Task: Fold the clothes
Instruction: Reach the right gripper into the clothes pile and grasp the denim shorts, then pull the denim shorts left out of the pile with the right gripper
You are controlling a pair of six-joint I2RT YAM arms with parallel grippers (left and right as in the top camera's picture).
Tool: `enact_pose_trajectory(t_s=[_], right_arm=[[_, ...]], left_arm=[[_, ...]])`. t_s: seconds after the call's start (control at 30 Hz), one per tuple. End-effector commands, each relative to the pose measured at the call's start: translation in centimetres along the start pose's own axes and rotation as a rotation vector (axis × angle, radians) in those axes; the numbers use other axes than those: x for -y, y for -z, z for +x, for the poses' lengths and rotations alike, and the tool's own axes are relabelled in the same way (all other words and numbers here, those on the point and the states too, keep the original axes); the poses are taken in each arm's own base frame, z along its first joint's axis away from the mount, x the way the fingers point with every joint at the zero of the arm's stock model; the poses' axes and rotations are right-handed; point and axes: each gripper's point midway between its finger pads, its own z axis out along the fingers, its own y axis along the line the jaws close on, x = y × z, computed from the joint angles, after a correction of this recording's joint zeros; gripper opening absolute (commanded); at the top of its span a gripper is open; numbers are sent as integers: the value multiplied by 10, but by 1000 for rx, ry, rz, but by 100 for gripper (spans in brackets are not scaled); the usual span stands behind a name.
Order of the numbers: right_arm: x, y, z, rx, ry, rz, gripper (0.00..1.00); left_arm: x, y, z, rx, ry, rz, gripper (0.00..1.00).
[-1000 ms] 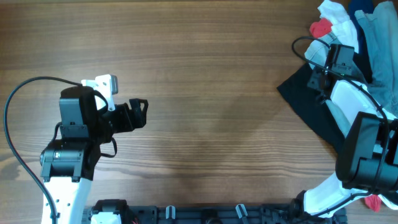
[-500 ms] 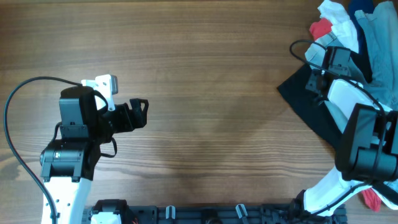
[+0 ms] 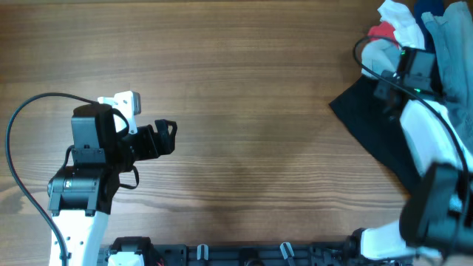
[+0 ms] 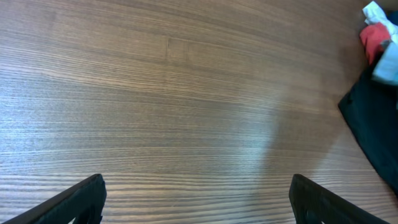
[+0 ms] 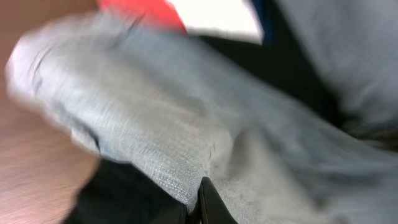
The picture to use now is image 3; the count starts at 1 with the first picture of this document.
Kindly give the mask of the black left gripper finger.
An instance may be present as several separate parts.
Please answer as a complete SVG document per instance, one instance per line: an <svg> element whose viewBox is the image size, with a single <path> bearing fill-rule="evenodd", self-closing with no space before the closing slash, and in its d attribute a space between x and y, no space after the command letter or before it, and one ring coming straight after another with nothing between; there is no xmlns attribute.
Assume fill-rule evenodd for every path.
<svg viewBox="0 0 473 266"><path fill-rule="evenodd" d="M156 126L157 133L160 135L162 139L174 139L177 134L177 123L172 120L156 120L154 122Z"/></svg>
<svg viewBox="0 0 473 266"><path fill-rule="evenodd" d="M160 137L157 144L159 155L169 155L175 150L175 139L173 137Z"/></svg>

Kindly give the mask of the light blue denim shorts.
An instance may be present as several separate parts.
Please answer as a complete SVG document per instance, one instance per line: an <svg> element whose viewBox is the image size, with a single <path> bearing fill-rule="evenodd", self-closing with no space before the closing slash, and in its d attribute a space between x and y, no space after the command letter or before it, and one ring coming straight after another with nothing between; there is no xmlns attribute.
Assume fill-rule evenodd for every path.
<svg viewBox="0 0 473 266"><path fill-rule="evenodd" d="M440 80L432 88L445 95L443 105L463 144L472 149L472 14L464 1L417 1L411 12L425 39L425 50L436 53L432 72Z"/></svg>

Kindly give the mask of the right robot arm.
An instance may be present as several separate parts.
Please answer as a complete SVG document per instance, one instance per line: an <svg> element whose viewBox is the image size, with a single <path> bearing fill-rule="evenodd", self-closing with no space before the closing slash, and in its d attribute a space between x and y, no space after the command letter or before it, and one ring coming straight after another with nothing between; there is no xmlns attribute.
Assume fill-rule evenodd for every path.
<svg viewBox="0 0 473 266"><path fill-rule="evenodd" d="M434 62L434 53L404 47L397 69L376 76L375 96L401 110L401 129L423 179L399 220L361 233L360 254L372 261L472 254L472 156L429 90Z"/></svg>

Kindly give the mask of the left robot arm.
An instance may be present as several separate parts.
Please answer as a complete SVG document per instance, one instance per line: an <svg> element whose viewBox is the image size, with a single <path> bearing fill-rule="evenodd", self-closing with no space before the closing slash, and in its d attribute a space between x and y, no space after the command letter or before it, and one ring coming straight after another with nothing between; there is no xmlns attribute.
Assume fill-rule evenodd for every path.
<svg viewBox="0 0 473 266"><path fill-rule="evenodd" d="M67 149L71 165L64 164L49 181L49 210L59 231L52 236L50 265L96 265L120 174L136 173L134 164L171 154L177 124L156 120L130 133L130 125L115 128L119 110L105 103L74 109L74 143Z"/></svg>

